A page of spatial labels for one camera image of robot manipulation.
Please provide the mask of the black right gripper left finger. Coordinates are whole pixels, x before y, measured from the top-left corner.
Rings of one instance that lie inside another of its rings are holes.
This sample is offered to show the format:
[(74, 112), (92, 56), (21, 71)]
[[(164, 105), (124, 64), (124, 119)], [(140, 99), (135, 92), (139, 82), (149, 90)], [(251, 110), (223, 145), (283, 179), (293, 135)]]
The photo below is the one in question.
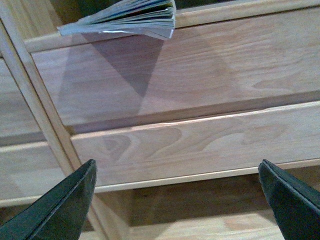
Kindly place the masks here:
[(1, 225), (2, 240), (77, 240), (86, 221), (97, 179), (88, 160), (24, 211)]

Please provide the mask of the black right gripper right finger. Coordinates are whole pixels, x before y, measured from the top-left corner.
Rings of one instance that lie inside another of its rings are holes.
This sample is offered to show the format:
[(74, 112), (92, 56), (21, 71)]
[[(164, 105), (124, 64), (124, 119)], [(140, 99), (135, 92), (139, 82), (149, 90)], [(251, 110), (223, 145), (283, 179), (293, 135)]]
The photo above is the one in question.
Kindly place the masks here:
[(320, 238), (320, 192), (264, 159), (259, 181), (275, 221), (286, 240)]

